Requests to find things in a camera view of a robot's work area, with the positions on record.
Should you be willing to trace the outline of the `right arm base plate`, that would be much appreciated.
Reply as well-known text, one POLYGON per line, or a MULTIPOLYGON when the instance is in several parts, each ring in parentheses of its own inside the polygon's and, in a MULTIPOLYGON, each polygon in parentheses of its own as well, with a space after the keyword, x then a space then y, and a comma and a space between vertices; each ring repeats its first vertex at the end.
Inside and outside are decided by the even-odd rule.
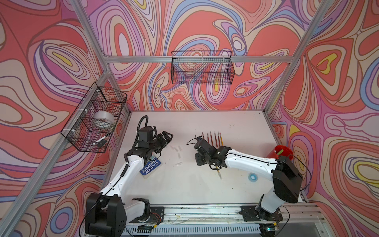
POLYGON ((241 206, 241 211, 239 211, 238 214, 242 215, 245 222, 261 221, 278 223, 283 220, 280 208, 278 208, 274 213, 269 213, 261 207, 255 205, 243 205, 241 206))

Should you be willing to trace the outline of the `yellow carving knife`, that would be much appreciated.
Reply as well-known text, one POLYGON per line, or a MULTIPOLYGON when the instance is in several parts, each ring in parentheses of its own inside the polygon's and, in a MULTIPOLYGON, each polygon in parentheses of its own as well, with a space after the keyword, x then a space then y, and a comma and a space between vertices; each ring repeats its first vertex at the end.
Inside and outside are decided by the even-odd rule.
POLYGON ((219 132, 219 138, 220 138, 220 145, 223 146, 224 142, 223 142, 223 137, 222 137, 221 132, 219 132))

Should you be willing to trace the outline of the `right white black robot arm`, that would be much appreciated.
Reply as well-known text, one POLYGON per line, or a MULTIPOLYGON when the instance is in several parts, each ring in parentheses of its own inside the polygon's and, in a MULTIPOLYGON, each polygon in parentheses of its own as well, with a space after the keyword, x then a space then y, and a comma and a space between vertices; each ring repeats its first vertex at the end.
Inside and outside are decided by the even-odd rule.
POLYGON ((260 220, 271 221, 285 203, 297 203, 303 176, 287 156, 278 159, 262 158, 241 153, 227 146, 215 148, 202 136, 195 138, 195 160, 198 166, 208 165, 211 170, 234 168, 261 176, 273 187, 260 198, 255 207, 260 220))

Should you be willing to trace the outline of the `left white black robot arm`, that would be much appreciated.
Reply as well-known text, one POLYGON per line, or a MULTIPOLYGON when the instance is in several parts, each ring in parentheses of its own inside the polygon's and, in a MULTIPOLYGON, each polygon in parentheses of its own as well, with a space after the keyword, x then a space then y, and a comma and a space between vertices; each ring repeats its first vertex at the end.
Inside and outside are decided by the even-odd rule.
POLYGON ((86 201, 85 216, 81 226, 88 235, 119 237, 131 221, 150 220, 150 201, 146 198, 126 199, 133 180, 150 160, 160 154, 172 141, 173 134, 163 131, 156 138, 136 140, 124 154, 125 163, 109 184, 99 193, 91 194, 86 201))

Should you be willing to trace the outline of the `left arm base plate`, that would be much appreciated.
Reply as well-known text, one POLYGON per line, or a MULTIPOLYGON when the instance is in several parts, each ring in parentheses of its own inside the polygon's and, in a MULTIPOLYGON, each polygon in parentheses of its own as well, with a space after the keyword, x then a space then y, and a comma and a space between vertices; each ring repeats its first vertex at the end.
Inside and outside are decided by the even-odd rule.
POLYGON ((153 206, 150 207, 149 217, 136 218, 131 221, 131 223, 153 223, 159 224, 164 221, 164 206, 153 206))

